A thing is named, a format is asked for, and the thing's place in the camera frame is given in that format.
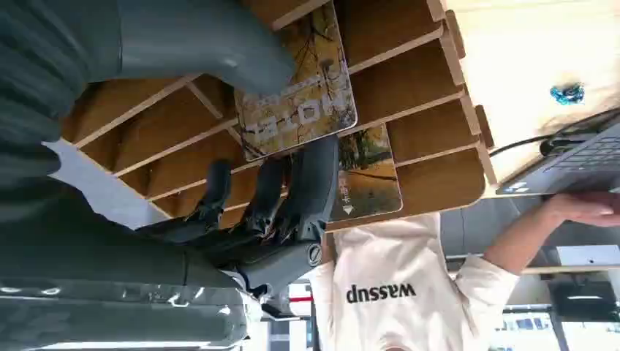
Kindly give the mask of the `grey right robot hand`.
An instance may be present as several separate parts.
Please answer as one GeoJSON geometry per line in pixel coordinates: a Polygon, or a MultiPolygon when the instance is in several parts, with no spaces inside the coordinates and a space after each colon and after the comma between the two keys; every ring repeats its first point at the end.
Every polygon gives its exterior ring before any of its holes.
{"type": "Polygon", "coordinates": [[[88,85],[213,75],[276,94],[295,62],[238,1],[1,3],[1,348],[187,342],[227,349],[262,302],[316,267],[337,190],[336,136],[266,160],[241,221],[219,228],[230,166],[184,218],[133,230],[56,178],[61,122],[88,85]]]}

